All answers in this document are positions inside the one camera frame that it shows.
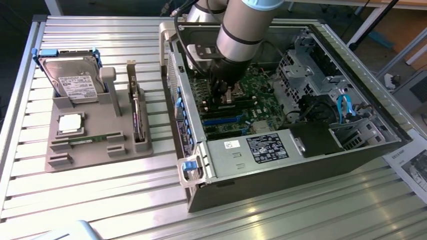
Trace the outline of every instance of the blue connector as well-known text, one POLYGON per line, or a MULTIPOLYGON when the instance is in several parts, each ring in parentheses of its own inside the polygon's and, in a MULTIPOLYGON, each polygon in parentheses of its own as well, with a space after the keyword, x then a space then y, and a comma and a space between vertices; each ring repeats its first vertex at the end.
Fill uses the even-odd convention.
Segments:
POLYGON ((243 117, 243 114, 236 116, 237 122, 240 121, 240 118, 243 117))
POLYGON ((342 124, 343 123, 343 114, 342 114, 342 102, 343 100, 346 101, 346 104, 347 104, 347 113, 351 114, 352 116, 356 116, 356 112, 354 110, 354 106, 352 106, 352 100, 350 98, 350 96, 347 94, 342 94, 339 95, 338 97, 338 100, 336 100, 336 107, 338 107, 338 114, 339 114, 339 123, 342 124))
POLYGON ((184 171, 192 171, 197 169, 197 163, 196 161, 185 161, 181 165, 181 169, 184 171))
POLYGON ((248 130, 250 130, 250 127, 240 129, 240 131, 241 131, 241 136, 247 135, 248 130))
POLYGON ((59 54, 57 49, 41 49, 40 51, 40 57, 57 57, 59 54))

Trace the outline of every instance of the cable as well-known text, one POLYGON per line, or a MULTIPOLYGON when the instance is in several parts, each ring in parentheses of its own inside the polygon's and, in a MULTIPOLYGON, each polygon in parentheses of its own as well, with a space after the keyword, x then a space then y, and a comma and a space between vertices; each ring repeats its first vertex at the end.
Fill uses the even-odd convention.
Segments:
POLYGON ((205 0, 205 5, 207 5, 207 11, 212 15, 212 18, 215 19, 216 22, 221 24, 221 20, 219 19, 219 16, 216 16, 211 10, 209 0, 205 0))
POLYGON ((388 12, 392 10, 392 8, 398 4, 398 2, 399 2, 399 0, 391 0, 390 1, 387 6, 384 7, 383 11, 380 11, 378 17, 374 19, 372 23, 368 25, 367 29, 364 30, 364 32, 359 36, 358 40, 355 42, 350 43, 348 48, 350 48, 351 51, 355 51, 358 49, 359 44, 367 38, 367 36, 372 32, 374 28, 378 26, 378 24, 380 23, 380 21, 383 20, 383 18, 388 14, 388 12))
POLYGON ((23 32, 11 22, 9 20, 5 18, 5 16, 1 14, 0 12, 0 17, 3 18, 3 20, 5 21, 7 24, 11 25, 11 27, 16 30, 16 32, 21 35, 24 35, 25 37, 28 37, 28 34, 25 32, 23 32))
POLYGON ((278 47, 271 41, 268 41, 268 40, 263 40, 263 42, 264 42, 266 44, 268 44, 270 46, 274 47, 274 49, 275 49, 275 50, 278 51, 278 53, 280 54, 280 57, 283 58, 283 57, 284 57, 284 54, 283 54, 283 52, 280 51, 279 47, 278 47))
POLYGON ((300 120, 306 118, 307 114, 311 112, 311 110, 316 105, 318 105, 318 102, 307 108, 307 110, 302 113, 302 115, 299 115, 299 118, 296 119, 295 123, 298 123, 300 120))
POLYGON ((191 55, 191 53, 189 53, 189 51, 187 49, 187 46, 184 44, 183 37, 181 37, 181 31, 180 31, 180 28, 179 28, 179 16, 188 9, 188 7, 192 6, 197 2, 197 0, 192 0, 191 3, 188 3, 188 2, 189 2, 189 0, 187 0, 184 2, 184 4, 179 7, 177 13, 176 13, 176 15, 173 17, 175 31, 176 31, 177 39, 179 39, 179 42, 180 42, 180 45, 181 45, 181 48, 183 48, 183 51, 185 53, 187 58, 189 59, 192 65, 196 68, 196 70, 199 71, 199 73, 203 76, 207 76, 207 72, 204 70, 201 70, 201 68, 200 68, 193 56, 191 55))
POLYGON ((352 106, 352 109, 355 111, 359 111, 360 109, 367 109, 367 108, 371 108, 371 114, 374 115, 374 106, 371 104, 362 103, 362 104, 355 104, 352 106))
POLYGON ((255 56, 252 58, 254 60, 255 59, 259 60, 259 58, 263 56, 263 53, 264 53, 264 44, 263 43, 264 42, 260 43, 260 46, 259 46, 259 48, 256 50, 255 56))
MULTIPOLYGON (((366 1, 364 5, 363 5, 363 7, 362 7, 362 11, 366 9, 366 7, 367 7, 367 5, 370 4, 370 2, 371 2, 371 0, 367 0, 367 1, 366 1)), ((354 25, 354 23, 355 23, 355 21, 356 21, 356 18, 358 18, 358 15, 355 16, 355 18, 352 19, 351 23, 348 24, 344 32, 340 34, 340 36, 339 36, 340 39, 343 38, 344 34, 347 33, 350 27, 354 25)))
POLYGON ((171 4, 172 4, 173 0, 168 0, 161 8, 161 11, 160 11, 160 17, 167 14, 167 12, 169 11, 169 8, 171 8, 171 4))
POLYGON ((9 11, 15 14, 15 16, 27 24, 27 26, 29 27, 29 23, 25 21, 25 19, 16 13, 16 11, 13 11, 13 9, 5 4, 4 1, 0 1, 0 4, 4 5, 9 11))
POLYGON ((339 97, 336 99, 336 108, 338 108, 338 112, 339 112, 339 124, 343 123, 343 115, 342 115, 343 100, 346 101, 346 104, 347 104, 346 113, 351 114, 352 116, 356 116, 356 112, 354 110, 352 100, 351 100, 350 96, 347 94, 339 95, 339 97))

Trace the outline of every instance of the black cable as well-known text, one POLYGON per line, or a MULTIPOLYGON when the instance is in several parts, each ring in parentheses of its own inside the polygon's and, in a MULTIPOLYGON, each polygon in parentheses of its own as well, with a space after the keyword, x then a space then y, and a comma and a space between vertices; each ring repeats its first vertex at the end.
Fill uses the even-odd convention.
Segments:
POLYGON ((283 57, 284 57, 284 54, 283 54, 283 52, 280 51, 279 47, 278 47, 271 41, 268 41, 268 40, 263 40, 263 42, 264 42, 266 44, 268 44, 270 46, 274 47, 274 49, 275 49, 275 50, 278 51, 278 53, 280 54, 280 57, 283 58, 283 57))
POLYGON ((212 15, 212 18, 215 19, 216 22, 221 24, 221 20, 219 19, 219 16, 216 16, 211 10, 209 0, 205 0, 205 6, 207 6, 208 13, 212 15))
POLYGON ((169 8, 171 8, 171 4, 172 4, 173 0, 168 0, 161 8, 161 11, 160 11, 160 17, 167 14, 167 12, 169 11, 169 8))
POLYGON ((176 35, 177 35, 177 39, 179 39, 179 42, 180 42, 180 45, 181 45, 181 48, 183 48, 183 51, 185 53, 185 56, 187 58, 189 59, 193 67, 196 68, 196 70, 199 71, 199 73, 203 75, 203 76, 207 76, 207 72, 204 70, 201 70, 193 56, 191 55, 188 49, 187 49, 187 46, 184 44, 184 41, 183 41, 183 37, 181 37, 181 31, 180 31, 180 27, 179 27, 179 16, 183 14, 183 12, 188 9, 188 7, 191 7, 196 2, 197 0, 192 0, 191 3, 188 3, 189 0, 187 0, 184 2, 184 4, 180 6, 179 8, 179 11, 173 17, 173 24, 175 24, 175 31, 176 31, 176 35))
POLYGON ((262 56, 263 56, 263 53, 264 53, 264 44, 263 43, 264 42, 260 43, 260 46, 256 50, 254 60, 260 60, 259 58, 262 58, 262 56))
POLYGON ((307 114, 311 112, 311 110, 314 109, 314 107, 316 105, 318 105, 318 102, 306 109, 306 111, 302 113, 302 115, 299 115, 299 118, 296 119, 295 123, 298 123, 300 120, 303 120, 306 118, 307 114))
POLYGON ((0 4, 4 5, 8 10, 15 14, 15 16, 27 24, 27 26, 29 27, 29 23, 25 21, 25 19, 16 13, 16 11, 5 4, 4 1, 0 1, 0 4))
POLYGON ((380 12, 380 14, 375 18, 375 20, 372 21, 370 26, 367 27, 367 29, 362 33, 362 35, 358 38, 358 40, 355 42, 350 43, 348 48, 350 48, 351 51, 355 51, 358 49, 359 44, 366 39, 366 37, 368 36, 368 34, 371 33, 371 31, 374 30, 376 25, 380 23, 380 21, 383 20, 383 18, 386 17, 386 15, 388 14, 388 12, 391 11, 391 9, 394 8, 394 6, 396 5, 398 2, 399 2, 399 0, 391 0, 388 5, 386 6, 384 10, 380 12))
POLYGON ((21 34, 23 36, 28 37, 28 34, 27 34, 24 31, 21 31, 21 30, 19 29, 19 27, 15 26, 15 25, 9 22, 9 20, 5 18, 5 16, 1 14, 1 12, 0 12, 0 17, 3 18, 3 20, 5 21, 5 23, 11 25, 11 27, 16 30, 16 32, 17 32, 19 34, 21 34))
MULTIPOLYGON (((362 11, 366 9, 366 7, 367 7, 367 5, 370 4, 370 2, 371 2, 371 0, 367 0, 367 1, 366 1, 364 6, 363 6, 363 8, 362 8, 362 11)), ((347 33, 350 27, 354 25, 354 23, 355 23, 355 21, 356 21, 356 18, 358 18, 358 15, 355 15, 355 18, 352 19, 351 23, 348 24, 344 32, 340 34, 340 36, 339 36, 340 39, 343 38, 344 34, 347 33)))

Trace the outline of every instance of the hard disk drive label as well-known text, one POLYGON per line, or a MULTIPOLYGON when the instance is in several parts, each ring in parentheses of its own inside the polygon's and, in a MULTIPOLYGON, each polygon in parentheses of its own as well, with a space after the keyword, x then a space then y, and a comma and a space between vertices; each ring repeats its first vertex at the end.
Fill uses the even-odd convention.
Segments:
POLYGON ((290 157, 278 133, 248 137, 246 140, 258 164, 290 157))
POLYGON ((96 98, 96 89, 89 75, 59 77, 59 81, 69 99, 96 98))

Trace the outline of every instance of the metal slats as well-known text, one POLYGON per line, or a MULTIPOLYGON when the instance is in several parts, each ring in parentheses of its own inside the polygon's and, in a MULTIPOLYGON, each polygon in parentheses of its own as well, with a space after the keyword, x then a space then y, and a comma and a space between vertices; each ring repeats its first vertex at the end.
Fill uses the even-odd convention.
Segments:
POLYGON ((45 173, 52 86, 36 69, 24 96, 0 239, 31 239, 75 220, 89 221, 104 239, 424 239, 426 205, 382 159, 348 174, 187 213, 159 66, 157 25, 169 20, 49 17, 41 48, 97 47, 103 63, 116 68, 117 89, 127 89, 125 60, 137 61, 155 155, 45 173))

